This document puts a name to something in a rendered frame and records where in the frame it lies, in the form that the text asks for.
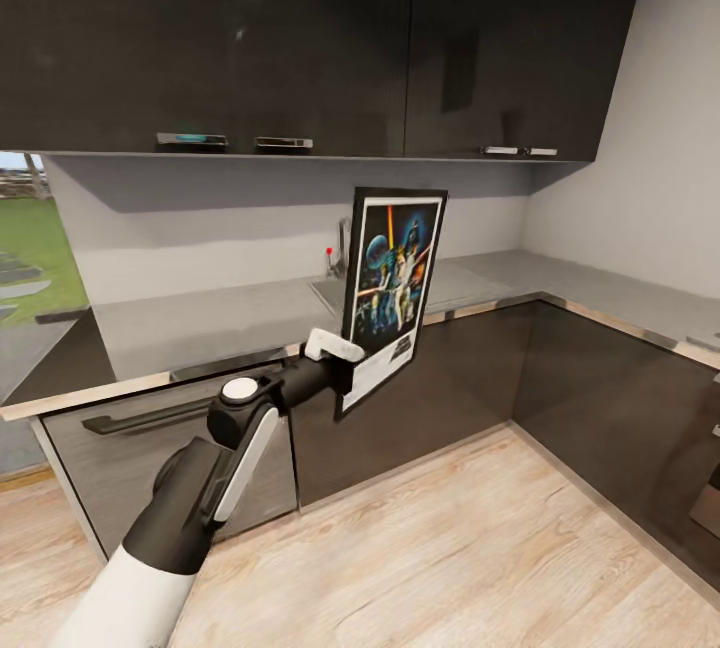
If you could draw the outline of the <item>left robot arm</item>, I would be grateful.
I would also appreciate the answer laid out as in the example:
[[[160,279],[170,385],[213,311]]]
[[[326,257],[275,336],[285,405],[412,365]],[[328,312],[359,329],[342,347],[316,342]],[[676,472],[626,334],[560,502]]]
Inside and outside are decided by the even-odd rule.
[[[330,387],[352,391],[357,344],[313,329],[300,360],[224,382],[198,436],[162,466],[153,499],[47,648],[168,648],[189,593],[278,416]]]

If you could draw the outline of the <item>poster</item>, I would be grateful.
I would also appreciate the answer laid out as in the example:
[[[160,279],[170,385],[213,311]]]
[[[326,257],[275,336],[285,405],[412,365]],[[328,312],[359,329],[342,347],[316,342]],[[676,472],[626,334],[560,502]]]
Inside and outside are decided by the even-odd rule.
[[[361,346],[339,424],[416,361],[448,190],[355,186],[341,339]]]

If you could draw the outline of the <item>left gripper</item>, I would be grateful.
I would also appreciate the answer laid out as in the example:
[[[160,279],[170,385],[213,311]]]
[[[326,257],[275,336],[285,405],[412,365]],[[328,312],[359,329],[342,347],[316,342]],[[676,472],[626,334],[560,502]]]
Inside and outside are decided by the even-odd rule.
[[[328,387],[343,395],[349,394],[353,385],[353,364],[347,359],[341,359],[333,354],[329,359],[323,358],[316,361],[305,355],[305,345],[302,344],[299,348],[300,360],[285,365],[284,368],[295,368],[301,374],[307,388],[306,401]]]

